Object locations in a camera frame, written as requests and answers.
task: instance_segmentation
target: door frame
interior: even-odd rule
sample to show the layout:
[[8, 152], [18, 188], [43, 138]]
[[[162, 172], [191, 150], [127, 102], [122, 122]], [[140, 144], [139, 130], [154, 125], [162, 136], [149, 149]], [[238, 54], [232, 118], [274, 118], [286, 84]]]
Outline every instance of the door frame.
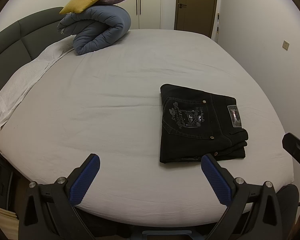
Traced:
[[[210, 27], [210, 32], [209, 32], [209, 38], [212, 37], [212, 32], [213, 32], [213, 26], [216, 18], [216, 11], [217, 11], [217, 3], [218, 0], [214, 0], [214, 5], [213, 5], [213, 15], [214, 17], [212, 18], [211, 21], [211, 27]], [[174, 18], [174, 29], [177, 29], [177, 21], [178, 21], [178, 7], [179, 7], [179, 0], [176, 0], [176, 12], [175, 12], [175, 18]]]

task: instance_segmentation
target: silver bolt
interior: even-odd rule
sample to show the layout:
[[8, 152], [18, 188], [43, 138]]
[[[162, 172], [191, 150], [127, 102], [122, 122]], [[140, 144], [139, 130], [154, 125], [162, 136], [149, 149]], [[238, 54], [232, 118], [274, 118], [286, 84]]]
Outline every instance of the silver bolt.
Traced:
[[270, 181], [267, 181], [267, 182], [266, 182], [266, 186], [267, 186], [267, 187], [272, 187], [273, 184], [272, 184]]
[[65, 177], [60, 177], [59, 179], [57, 179], [58, 184], [63, 184], [66, 181]]
[[33, 188], [33, 187], [35, 187], [35, 185], [37, 185], [37, 184], [33, 181], [33, 182], [30, 182], [29, 187]]
[[244, 183], [244, 179], [243, 178], [236, 178], [235, 182], [238, 184], [243, 184]]

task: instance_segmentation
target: upholstered headboard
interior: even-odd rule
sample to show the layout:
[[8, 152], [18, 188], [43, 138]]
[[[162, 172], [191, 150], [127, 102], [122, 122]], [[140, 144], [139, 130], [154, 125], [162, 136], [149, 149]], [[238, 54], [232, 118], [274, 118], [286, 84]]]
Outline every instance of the upholstered headboard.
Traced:
[[0, 32], [0, 90], [24, 64], [39, 56], [50, 44], [66, 35], [57, 31], [64, 17], [56, 7], [31, 14]]

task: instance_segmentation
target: electrical socket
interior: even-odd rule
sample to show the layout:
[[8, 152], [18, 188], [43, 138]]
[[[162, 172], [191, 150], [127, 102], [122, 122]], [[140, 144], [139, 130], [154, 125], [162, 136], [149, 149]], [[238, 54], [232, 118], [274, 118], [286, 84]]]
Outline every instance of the electrical socket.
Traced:
[[290, 44], [289, 44], [288, 42], [284, 41], [282, 47], [283, 47], [284, 49], [288, 50], [288, 49], [289, 49], [289, 45], [290, 45]]

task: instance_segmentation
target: mattress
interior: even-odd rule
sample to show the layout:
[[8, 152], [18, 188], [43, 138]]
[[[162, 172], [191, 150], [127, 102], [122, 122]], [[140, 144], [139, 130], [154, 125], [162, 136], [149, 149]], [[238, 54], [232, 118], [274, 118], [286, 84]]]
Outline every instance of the mattress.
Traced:
[[114, 45], [58, 60], [0, 130], [1, 154], [38, 183], [68, 176], [90, 153], [101, 167], [79, 208], [144, 226], [215, 222], [225, 211], [199, 163], [159, 162], [169, 83], [236, 98], [249, 133], [245, 159], [220, 161], [247, 183], [293, 181], [284, 130], [258, 84], [206, 36], [132, 30]]

